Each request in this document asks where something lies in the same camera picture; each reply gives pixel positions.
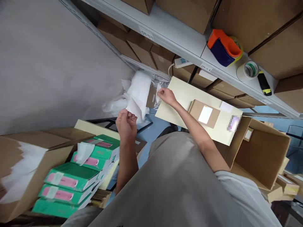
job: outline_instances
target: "packing tape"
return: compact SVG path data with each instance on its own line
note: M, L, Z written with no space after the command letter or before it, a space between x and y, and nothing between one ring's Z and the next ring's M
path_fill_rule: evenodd
M237 37L234 36L230 36L230 38L236 43L236 45L240 48L241 50L241 54L239 57L235 58L235 60L229 65L233 65L235 62L237 62L238 60L240 60L240 58L243 56L243 45L241 44L240 40L238 40Z
M258 74L259 66L253 61L247 61L237 68L237 77L242 82L254 79Z

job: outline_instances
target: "white label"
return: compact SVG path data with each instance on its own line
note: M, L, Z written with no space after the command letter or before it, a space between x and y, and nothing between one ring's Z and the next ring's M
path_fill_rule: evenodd
M56 172L53 180L51 181L51 184L58 185L60 183L60 180L62 179L63 175L64 175L64 173Z
M208 72L212 71L212 67L205 64L204 62L202 62L201 69L204 69L205 71L208 71Z
M209 117L211 116L211 112L212 112L212 108L210 108L208 106L204 106L201 111L198 121L200 121L204 124L207 124Z
M45 198L47 198L47 199L53 199L53 198L55 198L55 195L56 195L58 189L59 189L59 187L50 186L50 189L49 189L47 195L45 196Z
M152 36L152 33L142 27L139 26L141 35L145 36L146 38L150 39L151 41L154 41L154 38Z
M298 175L296 175L295 178L298 178L299 180L303 181L303 178Z
M266 99L262 99L262 100L259 100L260 102L264 103L265 105L270 105L272 104L271 102L267 101Z
M286 181L287 183L293 184L291 181L289 181L288 179L286 179L285 177L279 175L279 178L283 179L284 181Z
M252 131L247 130L245 134L245 138L249 140L251 135L252 135Z

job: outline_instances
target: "white wall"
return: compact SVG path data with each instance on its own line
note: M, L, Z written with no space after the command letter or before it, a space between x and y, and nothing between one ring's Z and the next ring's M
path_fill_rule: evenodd
M0 1L0 134L102 118L133 74L58 0Z

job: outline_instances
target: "power strip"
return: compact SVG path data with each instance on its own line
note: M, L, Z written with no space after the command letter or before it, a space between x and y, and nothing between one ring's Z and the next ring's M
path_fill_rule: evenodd
M184 58L177 58L175 59L175 67L176 68L182 68L188 65L192 65L192 63L190 61L187 61Z

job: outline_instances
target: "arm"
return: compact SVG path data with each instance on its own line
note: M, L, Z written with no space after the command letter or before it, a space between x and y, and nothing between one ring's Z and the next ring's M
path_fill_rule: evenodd
M168 88L162 88L158 91L158 96L172 106L180 115L212 171L224 170L230 172L230 168L216 148L211 137L200 123L178 103L174 93Z
M135 138L137 135L136 121L137 117L126 109L120 111L116 120L120 135L120 162L116 194L121 191L139 170L135 149Z

